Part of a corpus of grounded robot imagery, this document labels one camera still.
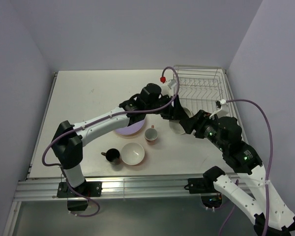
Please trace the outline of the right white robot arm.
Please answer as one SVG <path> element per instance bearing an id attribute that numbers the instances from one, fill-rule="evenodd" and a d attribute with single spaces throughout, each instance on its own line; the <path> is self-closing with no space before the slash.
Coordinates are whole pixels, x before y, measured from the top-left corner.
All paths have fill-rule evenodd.
<path id="1" fill-rule="evenodd" d="M 235 117 L 215 117 L 203 110 L 180 122 L 187 134 L 208 139 L 221 152 L 223 160 L 250 189 L 247 194 L 231 182 L 219 167 L 203 174 L 204 189 L 218 191 L 229 198 L 251 221 L 257 235 L 267 227 L 268 236 L 289 236 L 295 231 L 295 214 L 284 203 L 272 183 L 255 149 L 242 140 L 242 129 Z"/>

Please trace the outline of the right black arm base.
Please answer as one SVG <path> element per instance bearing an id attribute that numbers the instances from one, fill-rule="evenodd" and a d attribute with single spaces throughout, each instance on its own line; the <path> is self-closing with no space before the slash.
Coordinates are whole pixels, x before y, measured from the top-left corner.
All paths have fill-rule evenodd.
<path id="1" fill-rule="evenodd" d="M 206 178 L 189 178 L 184 189 L 189 194 L 199 194 L 201 203 L 206 210 L 220 208 L 223 203 L 222 194 L 213 188 L 213 184 Z"/>

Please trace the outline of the pink coffee mug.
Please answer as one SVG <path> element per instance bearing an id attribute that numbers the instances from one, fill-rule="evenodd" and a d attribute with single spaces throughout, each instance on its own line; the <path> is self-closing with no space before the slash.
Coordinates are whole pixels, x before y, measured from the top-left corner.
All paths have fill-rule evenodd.
<path id="1" fill-rule="evenodd" d="M 145 141 L 148 145 L 153 145 L 156 143 L 158 138 L 158 132 L 155 129 L 154 125 L 148 128 L 144 133 Z"/>

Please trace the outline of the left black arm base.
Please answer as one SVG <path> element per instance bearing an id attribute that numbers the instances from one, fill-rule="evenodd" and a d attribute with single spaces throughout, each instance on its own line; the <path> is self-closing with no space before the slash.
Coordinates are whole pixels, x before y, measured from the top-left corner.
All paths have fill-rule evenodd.
<path id="1" fill-rule="evenodd" d="M 89 200 L 85 197 L 100 197 L 102 182 L 86 181 L 76 188 L 69 188 L 67 182 L 58 185 L 57 198 L 67 199 L 67 209 L 72 213 L 85 211 L 89 206 Z"/>

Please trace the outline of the beige ceramic bowl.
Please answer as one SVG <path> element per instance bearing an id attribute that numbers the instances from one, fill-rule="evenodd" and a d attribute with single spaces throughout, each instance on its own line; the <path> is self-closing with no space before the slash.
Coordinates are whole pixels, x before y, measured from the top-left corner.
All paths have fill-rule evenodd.
<path id="1" fill-rule="evenodd" d="M 183 109 L 189 118 L 193 116 L 193 113 L 190 109 L 188 109 L 187 107 L 184 107 Z M 177 135 L 185 134 L 185 131 L 184 131 L 183 127 L 180 125 L 178 120 L 170 120 L 169 127 L 170 127 L 171 131 Z"/>

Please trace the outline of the dark brown mug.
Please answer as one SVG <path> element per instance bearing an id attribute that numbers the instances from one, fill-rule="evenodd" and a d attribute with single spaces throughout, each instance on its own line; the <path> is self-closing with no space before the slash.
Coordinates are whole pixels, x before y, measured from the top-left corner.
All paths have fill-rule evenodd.
<path id="1" fill-rule="evenodd" d="M 111 148 L 106 152 L 101 152 L 101 155 L 103 155 L 106 158 L 106 160 L 112 165 L 120 164 L 120 152 L 115 148 Z"/>

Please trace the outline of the aluminium mounting rail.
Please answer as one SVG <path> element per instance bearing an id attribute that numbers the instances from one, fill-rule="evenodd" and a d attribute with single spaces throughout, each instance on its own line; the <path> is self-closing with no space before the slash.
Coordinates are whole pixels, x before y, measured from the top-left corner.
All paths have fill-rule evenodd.
<path id="1" fill-rule="evenodd" d="M 88 177 L 87 181 L 102 182 L 100 197 L 96 201 L 107 199 L 137 199 L 187 197 L 189 192 L 184 189 L 189 178 L 199 175 L 164 175 L 137 177 Z M 17 184 L 14 202 L 60 201 L 57 197 L 59 183 L 63 177 L 38 178 L 20 181 Z"/>

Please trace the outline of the orange white bowl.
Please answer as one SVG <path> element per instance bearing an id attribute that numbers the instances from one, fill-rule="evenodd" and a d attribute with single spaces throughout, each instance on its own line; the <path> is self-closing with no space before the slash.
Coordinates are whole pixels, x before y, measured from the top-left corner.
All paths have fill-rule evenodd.
<path id="1" fill-rule="evenodd" d="M 129 166 L 140 164 L 145 157 L 145 150 L 139 143 L 128 143 L 121 149 L 121 159 Z"/>

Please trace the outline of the purple plastic plate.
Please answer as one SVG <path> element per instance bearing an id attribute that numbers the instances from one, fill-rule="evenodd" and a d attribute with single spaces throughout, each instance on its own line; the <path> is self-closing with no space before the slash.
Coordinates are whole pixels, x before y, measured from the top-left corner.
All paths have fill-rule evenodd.
<path id="1" fill-rule="evenodd" d="M 131 126 L 116 129 L 115 132 L 122 136 L 131 136 L 139 132 L 145 124 L 145 120 L 135 123 Z"/>

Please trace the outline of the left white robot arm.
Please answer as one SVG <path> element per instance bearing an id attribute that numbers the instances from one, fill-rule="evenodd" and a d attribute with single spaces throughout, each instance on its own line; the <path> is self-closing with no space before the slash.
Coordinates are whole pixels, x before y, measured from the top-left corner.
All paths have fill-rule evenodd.
<path id="1" fill-rule="evenodd" d="M 63 121 L 56 130 L 51 148 L 68 180 L 68 191 L 74 196 L 85 193 L 86 180 L 80 163 L 87 144 L 111 131 L 134 125 L 147 114 L 160 115 L 165 120 L 188 118 L 178 94 L 163 95 L 160 86 L 150 83 L 104 115 L 76 124 Z"/>

